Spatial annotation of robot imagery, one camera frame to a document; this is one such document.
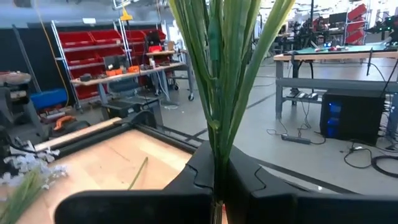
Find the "stacked red bins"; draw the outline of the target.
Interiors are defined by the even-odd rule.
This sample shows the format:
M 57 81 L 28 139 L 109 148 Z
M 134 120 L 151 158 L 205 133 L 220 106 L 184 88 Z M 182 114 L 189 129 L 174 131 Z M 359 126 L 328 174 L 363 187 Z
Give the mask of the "stacked red bins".
M 362 3 L 347 13 L 345 44 L 363 45 L 367 11 L 366 5 Z

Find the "black power strip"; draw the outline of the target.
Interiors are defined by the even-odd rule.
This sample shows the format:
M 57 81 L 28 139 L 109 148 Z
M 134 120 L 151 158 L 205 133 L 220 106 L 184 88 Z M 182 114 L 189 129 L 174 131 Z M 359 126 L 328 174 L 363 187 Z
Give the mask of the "black power strip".
M 301 138 L 301 137 L 296 137 L 296 136 L 290 136 L 288 134 L 282 134 L 281 139 L 283 141 L 290 141 L 290 142 L 296 142 L 299 144 L 311 144 L 311 140 L 306 139 L 306 138 Z

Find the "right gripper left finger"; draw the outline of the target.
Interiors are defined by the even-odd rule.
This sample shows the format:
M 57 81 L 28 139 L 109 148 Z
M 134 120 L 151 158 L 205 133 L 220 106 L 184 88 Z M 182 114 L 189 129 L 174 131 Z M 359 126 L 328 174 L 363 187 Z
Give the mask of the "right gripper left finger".
M 86 190 L 60 202 L 55 224 L 213 224 L 214 156 L 205 141 L 162 190 Z

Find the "black monitor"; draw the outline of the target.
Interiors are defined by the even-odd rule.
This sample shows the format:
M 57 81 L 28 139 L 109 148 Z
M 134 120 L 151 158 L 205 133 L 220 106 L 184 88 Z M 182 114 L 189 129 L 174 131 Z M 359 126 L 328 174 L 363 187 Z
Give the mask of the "black monitor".
M 335 28 L 338 24 L 346 22 L 347 12 L 341 12 L 337 14 L 330 14 L 328 19 L 329 28 Z

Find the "grey equipment stand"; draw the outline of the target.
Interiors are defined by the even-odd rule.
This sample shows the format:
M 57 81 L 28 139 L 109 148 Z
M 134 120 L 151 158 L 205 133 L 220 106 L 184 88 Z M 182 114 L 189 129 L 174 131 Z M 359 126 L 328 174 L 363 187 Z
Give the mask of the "grey equipment stand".
M 11 128 L 16 118 L 12 106 L 21 105 L 36 134 L 45 140 L 46 133 L 29 93 L 31 79 L 31 75 L 24 72 L 0 72 L 0 125 Z

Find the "cluttered wooden workbench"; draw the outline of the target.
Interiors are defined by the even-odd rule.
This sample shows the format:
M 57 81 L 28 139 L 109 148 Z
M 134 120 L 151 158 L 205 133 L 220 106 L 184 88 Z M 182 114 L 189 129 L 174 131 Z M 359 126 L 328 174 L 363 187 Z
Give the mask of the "cluttered wooden workbench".
M 106 104 L 108 102 L 108 98 L 106 96 L 105 90 L 104 90 L 104 84 L 105 83 L 111 83 L 111 82 L 118 82 L 124 79 L 128 78 L 136 78 L 139 76 L 143 75 L 152 75 L 157 74 L 157 78 L 160 80 L 160 83 L 162 84 L 162 91 L 166 94 L 166 98 L 168 101 L 170 101 L 169 97 L 169 91 L 167 89 L 167 77 L 165 72 L 166 71 L 174 71 L 174 70 L 185 70 L 187 72 L 187 77 L 172 77 L 172 79 L 186 79 L 188 80 L 188 85 L 189 85 L 189 90 L 190 94 L 188 96 L 189 101 L 193 101 L 195 99 L 195 95 L 193 92 L 193 74 L 192 74 L 192 69 L 191 66 L 187 65 L 186 63 L 179 62 L 179 63 L 171 63 L 168 66 L 160 66 L 160 67 L 155 67 L 150 70 L 144 70 L 140 72 L 134 72 L 134 73 L 124 73 L 121 75 L 115 75 L 111 77 L 106 77 L 106 78 L 99 78 L 99 79 L 94 79 L 90 81 L 81 81 L 80 78 L 71 80 L 70 83 L 73 84 L 74 86 L 90 86 L 90 85 L 96 85 L 100 102 Z

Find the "computer tower with blue lights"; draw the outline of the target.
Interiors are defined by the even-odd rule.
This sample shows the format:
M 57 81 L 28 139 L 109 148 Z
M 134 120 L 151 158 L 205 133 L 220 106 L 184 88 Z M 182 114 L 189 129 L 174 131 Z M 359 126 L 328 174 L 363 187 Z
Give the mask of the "computer tower with blue lights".
M 328 90 L 322 96 L 320 132 L 326 138 L 374 146 L 386 98 L 379 91 Z

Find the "black equipment case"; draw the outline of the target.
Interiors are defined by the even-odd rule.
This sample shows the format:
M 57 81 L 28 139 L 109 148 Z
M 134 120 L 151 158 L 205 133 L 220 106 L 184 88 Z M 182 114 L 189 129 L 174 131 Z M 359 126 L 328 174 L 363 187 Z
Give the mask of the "black equipment case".
M 162 123 L 160 101 L 158 98 L 146 98 L 143 96 L 132 96 L 118 100 L 110 100 L 101 105 L 101 114 L 104 120 L 111 118 L 126 118 L 143 110 L 149 110 L 154 114 L 158 123 Z

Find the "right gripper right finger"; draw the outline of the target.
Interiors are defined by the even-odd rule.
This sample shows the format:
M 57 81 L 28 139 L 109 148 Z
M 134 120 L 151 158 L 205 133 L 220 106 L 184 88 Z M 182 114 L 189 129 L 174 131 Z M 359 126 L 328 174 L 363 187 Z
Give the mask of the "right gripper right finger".
M 398 224 L 398 197 L 300 189 L 236 147 L 224 196 L 230 224 Z

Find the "blue bin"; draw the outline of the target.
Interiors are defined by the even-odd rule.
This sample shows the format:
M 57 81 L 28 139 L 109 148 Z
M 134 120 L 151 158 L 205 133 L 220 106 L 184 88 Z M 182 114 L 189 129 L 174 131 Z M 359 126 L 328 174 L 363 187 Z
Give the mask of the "blue bin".
M 31 94 L 30 99 L 37 110 L 42 110 L 66 102 L 68 95 L 65 89 L 57 88 Z

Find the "shelf with red bins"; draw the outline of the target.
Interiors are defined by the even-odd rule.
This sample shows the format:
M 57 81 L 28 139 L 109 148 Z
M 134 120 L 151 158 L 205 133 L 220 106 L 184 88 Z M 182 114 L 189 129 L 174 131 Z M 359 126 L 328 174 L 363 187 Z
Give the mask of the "shelf with red bins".
M 166 34 L 156 22 L 127 22 L 120 19 L 97 24 L 52 21 L 51 28 L 65 68 L 68 81 L 80 78 L 90 81 L 124 73 L 143 71 L 139 66 L 149 59 L 149 44 L 159 38 L 159 47 Z M 104 90 L 109 99 L 110 83 Z M 71 84 L 76 105 L 100 100 L 96 85 Z

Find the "black table frame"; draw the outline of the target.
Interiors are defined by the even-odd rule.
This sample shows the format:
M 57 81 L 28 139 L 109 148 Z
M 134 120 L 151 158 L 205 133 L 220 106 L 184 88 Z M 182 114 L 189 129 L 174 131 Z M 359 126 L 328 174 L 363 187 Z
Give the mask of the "black table frame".
M 53 146 L 52 149 L 60 151 L 60 154 L 55 158 L 61 159 L 127 131 L 139 131 L 189 154 L 193 154 L 199 145 L 204 142 L 203 139 L 196 136 L 157 124 L 154 114 L 144 110 L 119 121 L 112 121 L 105 128 L 99 128 L 88 134 L 81 134 L 71 140 L 63 140 Z

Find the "white flower spray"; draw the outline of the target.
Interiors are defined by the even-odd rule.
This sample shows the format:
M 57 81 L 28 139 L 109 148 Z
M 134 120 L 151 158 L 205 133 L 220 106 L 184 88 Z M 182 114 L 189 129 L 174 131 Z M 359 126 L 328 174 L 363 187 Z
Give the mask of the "white flower spray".
M 8 146 L 10 152 L 0 159 L 0 224 L 16 224 L 23 213 L 59 178 L 67 167 L 51 163 L 60 151 L 34 146 Z

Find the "pink flower bunch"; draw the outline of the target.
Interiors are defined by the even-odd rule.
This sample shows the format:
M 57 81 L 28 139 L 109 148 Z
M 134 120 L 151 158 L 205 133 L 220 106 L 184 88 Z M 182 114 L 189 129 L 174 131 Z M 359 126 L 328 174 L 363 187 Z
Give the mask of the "pink flower bunch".
M 251 88 L 295 0 L 275 0 L 251 47 L 262 0 L 169 0 L 191 58 L 215 168 L 211 224 L 221 224 L 229 155 Z

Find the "pink tulip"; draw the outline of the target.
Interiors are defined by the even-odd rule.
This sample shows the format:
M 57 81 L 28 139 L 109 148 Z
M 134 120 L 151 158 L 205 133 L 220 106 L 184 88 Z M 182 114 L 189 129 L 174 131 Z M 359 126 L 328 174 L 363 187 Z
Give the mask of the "pink tulip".
M 135 184 L 136 181 L 138 180 L 138 178 L 139 178 L 139 176 L 140 176 L 140 174 L 141 174 L 141 172 L 142 172 L 144 166 L 147 164 L 148 160 L 149 160 L 149 158 L 148 158 L 148 157 L 145 157 L 145 159 L 143 160 L 143 162 L 142 162 L 141 166 L 139 167 L 137 173 L 135 174 L 135 176 L 134 176 L 132 182 L 130 183 L 129 187 L 127 188 L 127 190 L 131 190 L 131 189 L 133 188 L 134 184 Z

